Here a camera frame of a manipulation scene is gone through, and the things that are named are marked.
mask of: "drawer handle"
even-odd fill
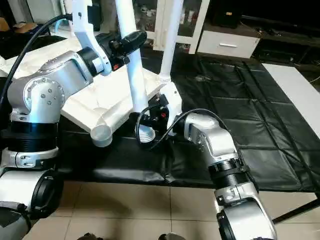
[[[237,48],[237,45],[232,45],[232,44],[226,44],[226,43],[220,43],[219,44],[222,47],[229,47],[229,48]]]

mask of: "white pole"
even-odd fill
[[[129,35],[137,30],[132,0],[115,0],[115,6],[119,21],[121,37]],[[126,65],[133,103],[133,111],[140,113],[148,107],[148,97],[143,75],[140,49],[129,55],[130,63]],[[140,141],[151,142],[155,138],[155,131],[151,127],[140,125]]]
[[[175,53],[175,46],[183,5],[184,0],[173,0],[169,28],[165,39],[165,48],[162,58],[161,71],[159,73],[159,78],[163,82],[171,81],[170,72]]]

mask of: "glass cabinet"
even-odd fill
[[[138,30],[147,32],[145,47],[163,51],[174,0],[133,0]],[[184,0],[176,40],[179,51],[194,54],[210,0]]]

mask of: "drawer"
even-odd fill
[[[215,31],[203,31],[198,52],[239,58],[250,58],[259,38]]]

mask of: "black table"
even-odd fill
[[[143,52],[143,66],[159,72],[161,53]],[[205,108],[231,129],[260,190],[320,190],[320,140],[266,69],[243,62],[176,54],[172,81],[183,110]],[[61,117],[58,171],[67,180],[215,188],[201,153],[181,136],[153,151],[142,150],[127,122],[106,148]],[[275,223],[320,205],[314,200],[275,219]]]

